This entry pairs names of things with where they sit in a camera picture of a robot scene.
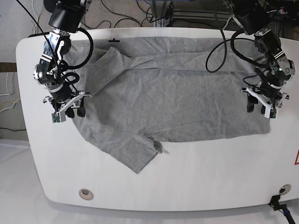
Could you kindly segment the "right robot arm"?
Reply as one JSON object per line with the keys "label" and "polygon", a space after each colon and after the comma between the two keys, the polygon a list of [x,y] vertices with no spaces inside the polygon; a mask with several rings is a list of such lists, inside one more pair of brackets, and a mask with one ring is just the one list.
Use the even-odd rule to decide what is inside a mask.
{"label": "right robot arm", "polygon": [[[74,85],[79,81],[79,75],[74,70],[86,65],[93,53],[92,37],[80,27],[90,4],[89,0],[44,1],[45,8],[51,13],[49,25],[54,30],[45,37],[43,54],[35,67],[34,79],[51,94],[43,102],[51,107],[54,123],[64,122],[67,117],[85,116],[84,99],[90,97],[90,93],[76,89]],[[70,35],[77,31],[88,37],[90,48],[83,62],[69,65],[63,57],[71,49]]]}

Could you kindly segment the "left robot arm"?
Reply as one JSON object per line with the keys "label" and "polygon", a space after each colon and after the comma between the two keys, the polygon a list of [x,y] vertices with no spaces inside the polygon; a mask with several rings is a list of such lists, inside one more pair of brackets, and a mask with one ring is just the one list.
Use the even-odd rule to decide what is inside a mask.
{"label": "left robot arm", "polygon": [[[253,112],[254,106],[261,103],[261,113],[268,119],[274,119],[283,100],[289,99],[289,95],[280,90],[294,76],[294,63],[287,58],[280,39],[269,28],[269,14],[259,1],[225,0],[223,4],[240,27],[231,37],[232,51],[240,59],[254,65],[261,79],[259,84],[249,84],[242,90],[248,95],[247,111]],[[236,50],[235,39],[243,33],[254,36],[256,49],[264,54],[263,63],[251,60]]]}

